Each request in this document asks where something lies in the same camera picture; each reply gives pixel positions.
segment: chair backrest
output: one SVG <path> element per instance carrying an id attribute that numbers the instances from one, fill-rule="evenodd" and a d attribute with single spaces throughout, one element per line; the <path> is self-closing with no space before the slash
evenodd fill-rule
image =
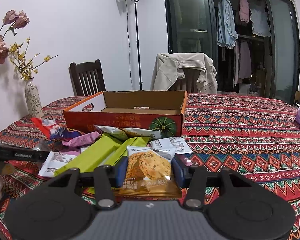
<path id="1" fill-rule="evenodd" d="M 91 96 L 106 91 L 100 60 L 70 64 L 70 72 L 77 96 Z"/>
<path id="2" fill-rule="evenodd" d="M 192 68 L 182 68 L 182 70 L 186 78 L 177 79 L 169 90 L 186 90 L 188 93 L 198 93 L 197 80 L 200 70 Z"/>

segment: patterned tablecloth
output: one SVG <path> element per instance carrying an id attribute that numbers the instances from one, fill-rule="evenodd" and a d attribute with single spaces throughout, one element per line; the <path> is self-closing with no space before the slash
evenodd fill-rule
<path id="1" fill-rule="evenodd" d="M 63 121 L 62 110 L 84 97 L 55 101 L 44 108 L 47 119 Z M 195 152 L 187 156 L 210 171 L 226 166 L 239 171 L 266 189 L 287 200 L 296 212 L 289 240 L 300 239 L 300 126 L 296 110 L 286 103 L 266 98 L 229 95 L 188 94 L 183 137 Z M 34 147 L 46 137 L 24 117 L 0 132 L 1 141 Z M 62 148 L 59 141 L 47 141 L 51 150 Z M 3 218 L 10 202 L 45 181 L 36 164 L 10 161 L 17 169 L 3 176 L 4 195 L 0 205 L 0 235 L 11 239 Z M 86 201 L 94 203 L 85 192 Z M 206 190 L 206 203 L 218 191 Z"/>

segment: white floral vase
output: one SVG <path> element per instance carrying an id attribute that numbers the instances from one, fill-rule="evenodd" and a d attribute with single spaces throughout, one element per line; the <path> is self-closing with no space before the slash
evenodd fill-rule
<path id="1" fill-rule="evenodd" d="M 43 117 L 38 88 L 33 84 L 33 78 L 26 81 L 25 96 L 30 117 Z"/>

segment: studio light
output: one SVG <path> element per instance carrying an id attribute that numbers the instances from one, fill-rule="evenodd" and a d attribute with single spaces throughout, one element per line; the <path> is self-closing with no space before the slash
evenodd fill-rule
<path id="1" fill-rule="evenodd" d="M 139 85 L 140 90 L 142 90 L 142 80 L 141 80 L 141 66 L 140 66 L 140 48 L 139 48 L 139 33 L 138 33 L 138 17 L 137 17 L 137 2 L 139 0 L 132 0 L 134 1 L 134 9 L 136 15 L 136 31 L 137 31 L 137 49 L 138 49 L 138 65 L 139 65 Z"/>

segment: beige jacket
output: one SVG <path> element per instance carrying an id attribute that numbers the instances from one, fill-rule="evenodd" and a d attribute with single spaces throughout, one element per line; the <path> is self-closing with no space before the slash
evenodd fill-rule
<path id="1" fill-rule="evenodd" d="M 168 90 L 178 78 L 185 78 L 183 68 L 200 70 L 200 75 L 196 82 L 199 93 L 217 93 L 217 71 L 212 64 L 212 59 L 199 52 L 157 54 L 150 89 Z"/>

